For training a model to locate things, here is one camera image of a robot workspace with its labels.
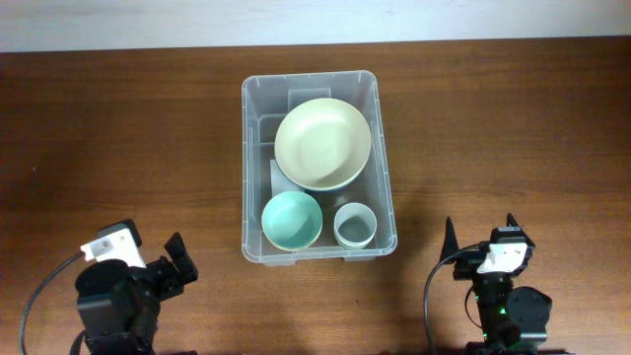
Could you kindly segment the grey plastic cup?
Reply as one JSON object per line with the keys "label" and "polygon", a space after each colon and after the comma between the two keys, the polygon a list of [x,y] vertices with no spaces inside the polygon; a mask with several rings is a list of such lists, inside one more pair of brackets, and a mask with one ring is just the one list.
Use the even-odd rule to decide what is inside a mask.
{"label": "grey plastic cup", "polygon": [[339,208],[333,221],[334,236],[346,249],[363,249],[374,238],[377,218],[367,205],[352,202]]}

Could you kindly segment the mint small bowl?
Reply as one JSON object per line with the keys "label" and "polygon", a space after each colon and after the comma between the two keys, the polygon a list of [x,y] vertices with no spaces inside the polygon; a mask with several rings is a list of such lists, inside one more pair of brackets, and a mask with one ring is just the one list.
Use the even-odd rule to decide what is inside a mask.
{"label": "mint small bowl", "polygon": [[323,228],[321,208],[305,192],[285,191],[272,197],[262,211],[262,230],[279,249],[306,249],[319,238]]}

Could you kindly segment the dark blue bowl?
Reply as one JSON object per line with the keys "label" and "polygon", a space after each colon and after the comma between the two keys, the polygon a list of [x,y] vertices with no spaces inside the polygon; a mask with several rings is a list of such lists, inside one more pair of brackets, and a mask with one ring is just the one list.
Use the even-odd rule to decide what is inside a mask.
{"label": "dark blue bowl", "polygon": [[292,182],[307,190],[318,192],[336,191],[350,185],[361,172],[362,169],[336,169],[325,175],[300,173],[296,178],[292,177]]}

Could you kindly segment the clear plastic storage bin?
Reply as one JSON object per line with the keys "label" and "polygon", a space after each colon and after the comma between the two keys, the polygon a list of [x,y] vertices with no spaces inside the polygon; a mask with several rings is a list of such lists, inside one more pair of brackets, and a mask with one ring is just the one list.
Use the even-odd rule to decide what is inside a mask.
{"label": "clear plastic storage bin", "polygon": [[[260,219],[273,197],[270,161],[276,160],[274,140],[288,112],[319,98],[344,101],[364,115],[373,143],[367,166],[343,189],[314,192],[323,215],[323,228],[308,248],[286,251],[274,246],[263,233]],[[251,76],[242,85],[243,102],[243,218],[242,253],[253,263],[292,265],[298,260],[342,258],[368,261],[394,252],[398,243],[387,164],[385,133],[377,77],[367,70]],[[333,220],[343,205],[357,202],[372,209],[377,231],[362,249],[341,247],[334,236]]]}

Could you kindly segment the white large bowl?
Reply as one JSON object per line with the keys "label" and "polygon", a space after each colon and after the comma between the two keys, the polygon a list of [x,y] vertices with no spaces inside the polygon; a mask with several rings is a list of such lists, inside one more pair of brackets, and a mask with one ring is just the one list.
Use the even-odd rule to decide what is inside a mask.
{"label": "white large bowl", "polygon": [[372,141],[369,123],[356,108],[338,99],[314,99],[284,117],[275,136],[274,154],[281,172],[292,181],[300,173],[363,170]]}

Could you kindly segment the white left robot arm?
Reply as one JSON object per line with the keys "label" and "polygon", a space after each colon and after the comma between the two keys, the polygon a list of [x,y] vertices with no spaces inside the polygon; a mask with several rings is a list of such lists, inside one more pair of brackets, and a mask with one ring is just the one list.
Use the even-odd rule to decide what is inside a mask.
{"label": "white left robot arm", "polygon": [[145,267],[98,262],[77,278],[77,308],[92,354],[152,354],[161,303],[196,281],[192,260],[162,256]]}

